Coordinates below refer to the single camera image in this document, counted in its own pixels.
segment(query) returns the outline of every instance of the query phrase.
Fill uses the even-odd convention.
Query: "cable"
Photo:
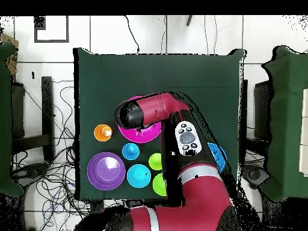
[[[215,30],[216,30],[216,33],[215,33],[215,42],[214,42],[214,54],[215,54],[215,49],[216,49],[216,42],[217,42],[217,23],[216,23],[216,17],[214,15],[214,22],[215,22]]]
[[[57,107],[56,105],[54,105],[55,107],[57,107],[62,115],[62,125],[64,127],[64,129],[62,130],[54,121],[53,123],[59,128],[59,130],[61,130],[61,135],[59,137],[58,143],[54,146],[57,146],[60,142],[60,139],[62,138],[62,136],[64,134],[66,134],[68,137],[70,138],[74,138],[74,135],[72,134],[72,132],[66,127],[66,123],[69,120],[69,118],[72,116],[73,113],[73,108],[70,106],[70,104],[64,100],[62,92],[63,90],[67,89],[67,88],[73,88],[72,86],[68,86],[63,88],[60,91],[60,98],[70,107],[71,109],[71,113],[68,116],[68,118],[66,119],[66,121],[64,122],[64,116],[62,111],[59,109],[59,107]],[[29,92],[27,91],[27,89],[25,89],[27,95],[31,98],[31,100],[38,106],[38,108],[46,115],[48,116],[50,119],[51,116],[49,116],[48,114],[46,114],[42,108],[37,104],[37,102],[32,98],[32,96],[29,94]],[[80,201],[76,201],[74,199],[74,190],[71,190],[70,187],[75,187],[75,180],[69,178],[67,175],[68,173],[72,170],[75,169],[75,157],[73,156],[73,147],[72,146],[67,146],[66,144],[66,148],[60,150],[54,157],[54,161],[62,154],[65,152],[66,155],[66,160],[64,163],[60,164],[60,163],[55,163],[55,164],[59,164],[59,166],[57,167],[52,167],[48,169],[48,174],[43,177],[41,180],[39,180],[36,183],[36,190],[37,192],[46,199],[46,201],[43,204],[43,208],[42,208],[42,214],[43,214],[43,219],[44,219],[44,223],[42,224],[41,228],[39,229],[39,231],[43,231],[45,229],[45,227],[52,227],[54,225],[56,225],[56,231],[58,231],[58,226],[55,223],[51,222],[51,219],[53,218],[55,221],[55,216],[54,214],[58,214],[58,213],[62,213],[62,212],[57,212],[59,211],[59,208],[61,208],[61,211],[63,212],[67,212],[69,215],[70,214],[74,214],[75,215],[79,215],[81,218],[84,215],[87,215],[89,213],[89,207],[90,205],[84,204],[82,205]],[[28,153],[26,153],[26,156],[24,158],[22,158],[19,162],[17,162],[17,155],[16,155],[16,162],[13,162],[16,165],[16,168],[20,168],[21,165],[25,165],[22,164],[21,162],[28,156]],[[56,187],[54,188],[49,188],[48,183],[53,183],[56,184]],[[41,185],[41,188],[46,190],[48,192],[48,196],[46,197],[44,196],[40,191],[39,191],[39,185]],[[46,204],[49,202],[49,208],[47,210],[45,210],[46,208]]]
[[[131,27],[129,26],[129,20],[128,20],[128,29],[129,29],[129,32],[131,32],[132,38],[133,38],[133,40],[135,41],[135,43],[136,43],[136,45],[137,45],[137,54],[138,54],[139,51],[140,51],[139,44],[136,42],[135,37],[134,37],[134,35],[132,34]]]
[[[167,15],[165,15],[165,17],[164,17],[165,32],[162,34],[162,39],[161,39],[161,52],[162,52],[162,43],[163,43],[163,41],[164,41],[164,36],[165,36],[165,33],[167,32],[167,24],[166,24],[166,22],[165,22],[166,16],[167,16]]]
[[[209,55],[209,45],[208,45],[208,37],[206,35],[206,27],[205,27],[205,40],[206,40],[206,50],[207,50],[207,53]]]

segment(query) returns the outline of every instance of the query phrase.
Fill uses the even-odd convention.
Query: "dark green tabletop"
[[[160,91],[187,94],[205,117],[236,178],[238,161],[239,61],[243,50],[232,55],[93,55],[83,49],[74,51],[75,71],[79,75],[80,125],[80,199],[159,199],[151,183],[136,189],[124,182],[112,191],[96,189],[88,180],[87,165],[100,152],[112,152],[123,160],[126,171],[134,164],[149,167],[151,154],[160,152],[159,136],[146,144],[138,144],[140,155],[125,160],[122,147],[129,143],[114,121],[119,103],[133,96]],[[107,142],[99,142],[93,132],[106,124],[113,130]],[[161,171],[151,170],[152,180]]]
[[[269,123],[272,140],[266,169],[271,177],[261,186],[275,202],[287,197],[308,198],[308,177],[299,172],[303,90],[308,88],[308,55],[286,46],[274,49],[263,67],[274,87]]]
[[[10,177],[12,166],[12,108],[11,73],[6,67],[7,58],[17,49],[11,43],[0,43],[0,193],[19,197],[23,189]]]

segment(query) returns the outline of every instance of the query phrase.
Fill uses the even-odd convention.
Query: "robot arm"
[[[125,129],[162,123],[162,174],[170,206],[119,210],[107,223],[104,218],[105,231],[241,231],[207,141],[177,94],[123,102],[114,118]]]

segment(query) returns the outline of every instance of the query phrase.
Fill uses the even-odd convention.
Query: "black cable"
[[[27,151],[23,151],[24,153],[26,153],[26,156],[24,157],[24,158],[22,158],[19,162],[18,162],[18,164],[17,164],[17,166],[18,166],[18,169],[20,169],[20,163],[24,160],[24,159],[26,159],[27,157],[28,157],[28,152]]]
[[[131,27],[129,26],[128,17],[127,17],[126,15],[124,15],[124,17],[125,17],[125,18],[127,19],[127,21],[128,21],[128,29],[129,29],[129,32],[131,32],[132,38],[133,38],[133,40],[135,41],[135,43],[136,43],[136,45],[137,45],[137,54],[138,54],[139,51],[140,51],[139,44],[136,42],[135,37],[134,37],[134,35],[132,34]]]
[[[216,49],[216,42],[217,42],[217,23],[216,23],[216,17],[214,15],[214,21],[215,21],[215,29],[216,29],[216,36],[215,36],[215,43],[214,43],[214,54],[215,54],[215,49]]]
[[[206,35],[206,27],[205,27],[205,40],[206,40],[206,50],[207,50],[207,53],[209,55],[209,45],[208,45],[208,37]]]
[[[165,33],[167,32],[167,24],[166,24],[166,22],[165,22],[166,16],[167,16],[167,15],[165,15],[165,17],[164,17],[165,32],[162,34],[162,39],[161,39],[161,52],[162,52],[162,43],[164,42],[164,36],[165,36]]]
[[[31,97],[31,95],[27,92],[27,90],[25,90],[26,91],[26,93],[28,94],[28,96],[32,99],[32,101],[37,105],[37,107],[39,107],[40,108],[40,110],[42,111],[42,113],[44,113],[48,118],[50,118],[52,121],[53,121],[53,123],[58,127],[58,129],[59,130],[61,130],[61,128],[58,126],[58,124],[56,124],[55,122],[54,122],[54,120],[48,115],[48,114],[46,114],[44,111],[43,111],[43,109],[37,104],[37,102]]]

